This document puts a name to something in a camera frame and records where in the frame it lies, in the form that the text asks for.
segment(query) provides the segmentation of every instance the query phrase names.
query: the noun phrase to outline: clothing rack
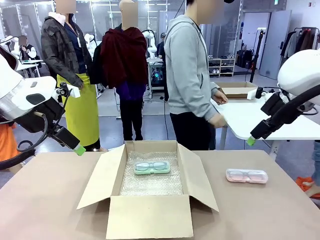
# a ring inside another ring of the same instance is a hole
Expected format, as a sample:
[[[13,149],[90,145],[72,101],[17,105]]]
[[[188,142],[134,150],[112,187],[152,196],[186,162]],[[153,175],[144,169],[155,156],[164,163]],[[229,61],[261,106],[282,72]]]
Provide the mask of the clothing rack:
[[[317,27],[307,27],[307,26],[303,26],[303,27],[296,27],[294,29],[294,31],[296,32],[297,29],[301,29],[301,32],[305,31],[305,30],[314,30],[314,37],[316,38],[316,42],[315,42],[315,50],[318,49],[318,37],[320,36],[319,34],[319,28]]]

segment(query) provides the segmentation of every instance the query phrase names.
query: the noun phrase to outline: dark red jacket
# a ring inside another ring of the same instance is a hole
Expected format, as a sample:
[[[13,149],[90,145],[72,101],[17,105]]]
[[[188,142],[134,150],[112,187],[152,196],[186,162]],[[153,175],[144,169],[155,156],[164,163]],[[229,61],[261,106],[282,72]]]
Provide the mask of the dark red jacket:
[[[147,84],[148,64],[147,42],[136,27],[124,31],[109,29],[102,39],[101,62],[109,88],[115,88],[125,81]]]

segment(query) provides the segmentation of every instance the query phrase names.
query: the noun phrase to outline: open cardboard box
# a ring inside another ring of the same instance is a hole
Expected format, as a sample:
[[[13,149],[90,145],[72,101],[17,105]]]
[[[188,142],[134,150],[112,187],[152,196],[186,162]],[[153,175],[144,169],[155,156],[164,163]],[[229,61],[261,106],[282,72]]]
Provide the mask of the open cardboard box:
[[[258,88],[251,82],[216,82],[216,84],[228,99],[246,99],[248,92]]]
[[[182,195],[119,195],[127,154],[177,152]],[[189,197],[219,211],[198,155],[176,141],[131,141],[101,155],[77,209],[111,198],[106,239],[193,237]]]

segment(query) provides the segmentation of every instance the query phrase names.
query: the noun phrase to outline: white robot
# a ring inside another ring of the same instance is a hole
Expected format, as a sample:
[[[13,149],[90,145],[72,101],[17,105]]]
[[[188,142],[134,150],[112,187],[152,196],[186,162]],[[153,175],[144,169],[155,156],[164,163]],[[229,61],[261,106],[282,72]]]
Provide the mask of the white robot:
[[[300,115],[320,105],[320,51],[303,50],[291,56],[278,74],[280,91],[274,93],[261,110],[270,116],[250,133],[249,145],[266,139],[284,124],[291,124]]]
[[[2,47],[11,45],[12,43],[14,43],[13,46],[13,50],[11,51],[11,53],[18,59],[20,56],[20,46],[19,46],[19,38],[17,36],[13,37],[11,35],[6,36],[4,39],[1,40],[0,45]]]
[[[18,123],[30,133],[43,132],[35,144],[22,141],[20,144],[28,143],[30,146],[19,149],[18,145],[18,150],[22,153],[31,151],[47,137],[51,137],[63,147],[67,146],[82,155],[85,149],[80,141],[59,125],[65,111],[57,101],[58,95],[66,97],[66,101],[69,96],[80,97],[79,89],[65,82],[56,88],[56,81],[51,76],[24,79],[15,71],[17,66],[18,59],[0,46],[0,116],[6,119],[5,122]],[[0,170],[4,165],[6,168],[12,167],[8,161],[0,162]]]
[[[88,48],[88,51],[91,55],[91,58],[94,58],[94,54],[95,54],[95,49],[97,47],[97,43],[95,40],[95,36],[94,35],[90,35],[89,33],[87,33],[86,35],[84,35],[84,40],[86,43],[86,47]]]
[[[154,31],[148,29],[142,31],[142,34],[145,38],[150,39],[150,47],[148,47],[148,52],[150,54],[149,59],[156,59],[155,52],[157,52],[157,47]]]

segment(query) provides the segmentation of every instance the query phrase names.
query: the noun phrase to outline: gray hoodie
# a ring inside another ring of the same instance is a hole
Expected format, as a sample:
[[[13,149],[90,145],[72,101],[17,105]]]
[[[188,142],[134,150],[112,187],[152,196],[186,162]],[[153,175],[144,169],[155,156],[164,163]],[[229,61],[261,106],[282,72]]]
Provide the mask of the gray hoodie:
[[[170,21],[164,51],[170,113],[192,112],[208,121],[216,113],[210,100],[218,85],[210,81],[206,43],[191,18]]]

